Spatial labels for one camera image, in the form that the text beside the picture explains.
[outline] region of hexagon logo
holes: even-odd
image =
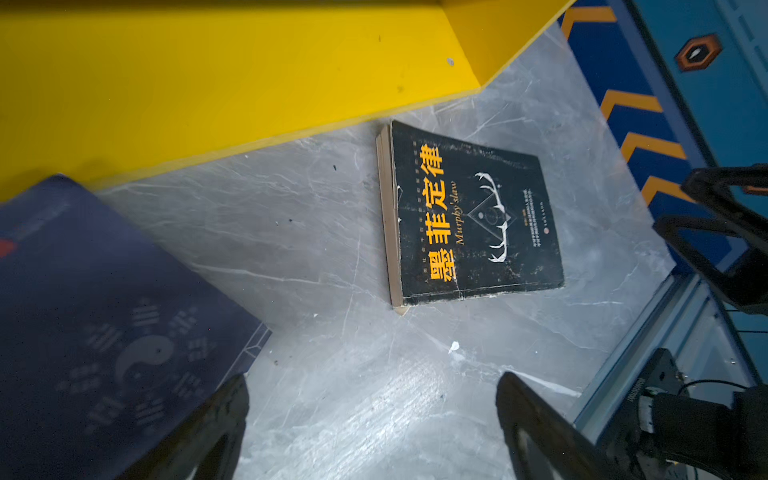
[[[715,34],[692,38],[675,55],[680,71],[703,70],[723,51]]]

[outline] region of yellow box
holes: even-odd
[[[6,2],[0,200],[54,173],[108,187],[477,93],[572,2]]]

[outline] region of gray marble surface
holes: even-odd
[[[564,288],[395,314],[384,120],[100,193],[274,331],[248,377],[240,480],[513,478],[502,372],[565,412],[672,267],[556,27],[480,95],[398,119],[540,158]]]

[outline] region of red spot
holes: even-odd
[[[16,250],[16,244],[10,240],[0,238],[0,258],[5,257],[13,250]]]

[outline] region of book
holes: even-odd
[[[394,307],[563,286],[536,157],[398,121],[376,150]]]
[[[0,206],[0,478],[116,478],[270,331],[64,176]]]

